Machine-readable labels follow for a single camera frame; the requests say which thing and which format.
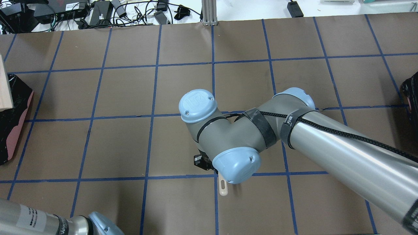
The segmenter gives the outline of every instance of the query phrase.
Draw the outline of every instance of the velcro strap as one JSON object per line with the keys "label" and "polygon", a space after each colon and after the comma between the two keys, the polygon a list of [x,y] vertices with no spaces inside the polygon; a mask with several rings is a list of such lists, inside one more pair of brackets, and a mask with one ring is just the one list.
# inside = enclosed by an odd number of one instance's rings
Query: velcro strap
{"label": "velcro strap", "polygon": [[282,124],[282,128],[280,129],[280,139],[285,142],[291,149],[294,149],[290,144],[290,134],[292,133],[293,127],[296,125],[299,117],[302,117],[309,112],[317,111],[309,108],[308,106],[300,108],[289,114],[285,122]]}
{"label": "velcro strap", "polygon": [[264,138],[264,143],[267,148],[273,146],[277,142],[276,133],[271,128],[270,123],[256,108],[252,108],[243,113],[260,131]]}

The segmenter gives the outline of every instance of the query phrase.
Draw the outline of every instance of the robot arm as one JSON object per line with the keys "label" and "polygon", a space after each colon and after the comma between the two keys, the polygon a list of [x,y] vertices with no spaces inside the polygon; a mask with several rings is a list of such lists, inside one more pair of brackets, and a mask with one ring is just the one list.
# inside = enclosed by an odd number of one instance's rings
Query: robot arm
{"label": "robot arm", "polygon": [[[309,95],[290,88],[231,124],[212,93],[197,89],[179,103],[182,120],[205,159],[231,184],[241,183],[261,165],[259,152],[282,139],[324,168],[413,234],[418,234],[418,163],[359,140],[324,132],[298,117],[363,136],[315,111]],[[286,114],[284,117],[261,113]]]}

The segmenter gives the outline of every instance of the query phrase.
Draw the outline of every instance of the light blue joint cap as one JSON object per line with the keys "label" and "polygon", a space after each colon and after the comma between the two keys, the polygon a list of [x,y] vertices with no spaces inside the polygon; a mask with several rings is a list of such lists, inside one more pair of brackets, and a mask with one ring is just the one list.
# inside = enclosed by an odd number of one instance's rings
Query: light blue joint cap
{"label": "light blue joint cap", "polygon": [[97,228],[100,234],[103,235],[124,235],[122,230],[116,226],[107,217],[99,212],[93,212],[89,214],[89,218],[92,220],[94,226]]}
{"label": "light blue joint cap", "polygon": [[305,91],[302,90],[301,88],[291,87],[291,88],[285,90],[284,92],[280,92],[280,93],[275,94],[273,97],[275,97],[276,95],[280,95],[280,94],[292,95],[292,96],[302,100],[307,106],[315,109],[314,100],[311,98],[310,95],[307,95],[305,93]]}
{"label": "light blue joint cap", "polygon": [[218,104],[211,92],[196,89],[186,93],[178,104],[181,119],[185,123],[198,123],[212,115]]}
{"label": "light blue joint cap", "polygon": [[261,165],[257,150],[250,147],[228,149],[212,161],[213,167],[230,184],[239,184],[249,179]]}

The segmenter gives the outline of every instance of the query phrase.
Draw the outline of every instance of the power adapter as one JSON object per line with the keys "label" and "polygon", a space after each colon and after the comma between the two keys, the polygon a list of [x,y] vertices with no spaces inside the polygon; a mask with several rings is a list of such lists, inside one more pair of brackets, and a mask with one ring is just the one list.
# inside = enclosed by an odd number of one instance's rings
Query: power adapter
{"label": "power adapter", "polygon": [[288,10],[292,18],[303,17],[302,10],[296,1],[291,1],[288,3]]}

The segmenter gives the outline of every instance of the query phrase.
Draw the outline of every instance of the white label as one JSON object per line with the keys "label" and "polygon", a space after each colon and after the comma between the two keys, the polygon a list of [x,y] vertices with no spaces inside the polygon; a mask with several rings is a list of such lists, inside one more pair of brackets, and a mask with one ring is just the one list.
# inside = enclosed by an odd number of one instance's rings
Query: white label
{"label": "white label", "polygon": [[16,226],[43,232],[46,225],[46,214],[43,211],[20,205],[20,215]]}
{"label": "white label", "polygon": [[69,4],[65,5],[65,11],[76,10],[76,9],[79,8],[79,6],[80,6],[80,3],[69,3]]}

